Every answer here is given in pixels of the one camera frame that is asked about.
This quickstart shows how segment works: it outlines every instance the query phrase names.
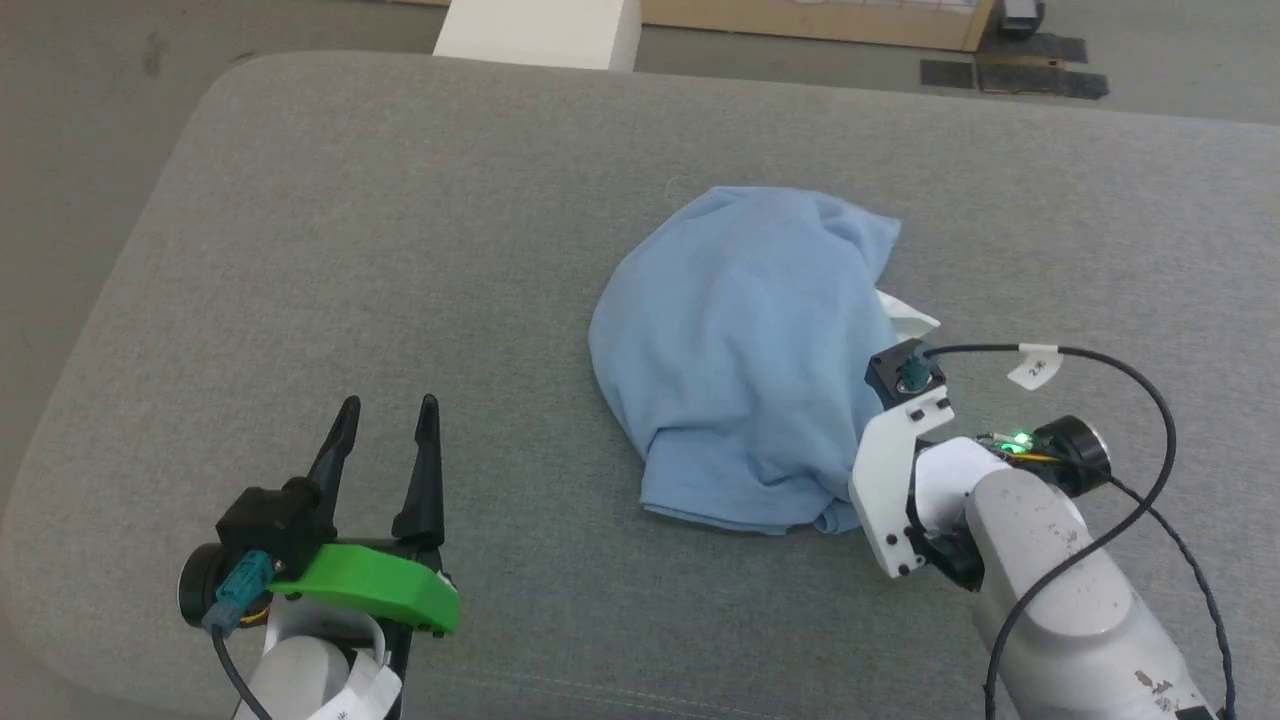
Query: blue cloth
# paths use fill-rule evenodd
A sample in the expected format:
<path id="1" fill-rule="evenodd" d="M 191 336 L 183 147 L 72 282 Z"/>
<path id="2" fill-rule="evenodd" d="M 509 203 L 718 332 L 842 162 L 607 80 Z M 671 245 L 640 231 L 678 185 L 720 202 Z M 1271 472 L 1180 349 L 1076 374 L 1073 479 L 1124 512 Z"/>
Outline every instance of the blue cloth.
<path id="1" fill-rule="evenodd" d="M 718 187 L 631 251 L 591 318 L 648 510 L 782 534 L 859 525 L 849 473 L 881 411 L 876 295 L 901 223 L 819 192 Z"/>

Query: cable label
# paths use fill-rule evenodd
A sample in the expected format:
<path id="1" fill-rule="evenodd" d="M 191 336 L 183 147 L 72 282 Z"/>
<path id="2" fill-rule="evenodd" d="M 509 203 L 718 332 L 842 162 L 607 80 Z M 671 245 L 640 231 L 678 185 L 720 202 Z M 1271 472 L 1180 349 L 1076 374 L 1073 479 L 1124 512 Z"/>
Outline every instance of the cable label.
<path id="1" fill-rule="evenodd" d="M 1009 373 L 1009 379 L 1027 389 L 1038 389 L 1053 379 L 1062 366 L 1062 354 L 1056 345 L 1036 345 L 1024 342 L 1018 346 L 1023 351 L 1023 363 Z"/>

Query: concrete floor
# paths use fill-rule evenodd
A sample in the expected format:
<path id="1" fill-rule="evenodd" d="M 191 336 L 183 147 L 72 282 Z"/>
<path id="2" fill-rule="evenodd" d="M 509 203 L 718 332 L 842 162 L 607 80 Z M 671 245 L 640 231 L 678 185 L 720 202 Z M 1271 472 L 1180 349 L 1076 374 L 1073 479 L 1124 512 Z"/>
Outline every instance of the concrete floor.
<path id="1" fill-rule="evenodd" d="M 353 0 L 0 0 L 0 506 L 90 307 L 209 85 L 251 55 L 429 53 L 443 18 L 438 8 Z M 992 101 L 1280 124 L 1275 0 L 1051 0 L 1043 29 L 1087 38 L 1088 69 L 1110 76 L 1112 95 L 1097 104 Z M 645 28 L 637 69 L 961 94 L 918 86 L 925 56 L 947 54 Z M 8 642 L 0 628 L 0 646 Z M 12 657 L 0 647 L 0 659 Z M 37 682 L 23 669 L 0 669 L 0 678 Z M 58 691 L 47 694 L 56 705 Z"/>

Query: floor stain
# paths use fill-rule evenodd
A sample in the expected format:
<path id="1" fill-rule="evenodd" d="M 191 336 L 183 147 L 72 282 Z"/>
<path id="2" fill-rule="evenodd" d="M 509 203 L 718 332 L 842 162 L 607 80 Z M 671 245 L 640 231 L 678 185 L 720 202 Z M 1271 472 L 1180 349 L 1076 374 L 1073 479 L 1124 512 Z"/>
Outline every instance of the floor stain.
<path id="1" fill-rule="evenodd" d="M 146 45 L 142 46 L 142 72 L 147 77 L 160 76 L 160 59 L 169 51 L 169 42 L 160 37 L 160 31 L 154 31 L 147 36 Z"/>

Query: green bracket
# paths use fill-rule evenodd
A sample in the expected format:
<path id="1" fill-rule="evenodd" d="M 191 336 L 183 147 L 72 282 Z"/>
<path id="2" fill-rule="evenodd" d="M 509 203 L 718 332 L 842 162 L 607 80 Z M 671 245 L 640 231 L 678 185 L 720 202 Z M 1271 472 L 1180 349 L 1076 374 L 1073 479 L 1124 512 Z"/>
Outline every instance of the green bracket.
<path id="1" fill-rule="evenodd" d="M 444 578 L 425 565 L 361 544 L 326 544 L 301 578 L 278 580 L 268 589 L 301 593 L 419 629 L 452 633 L 458 626 L 458 592 Z"/>

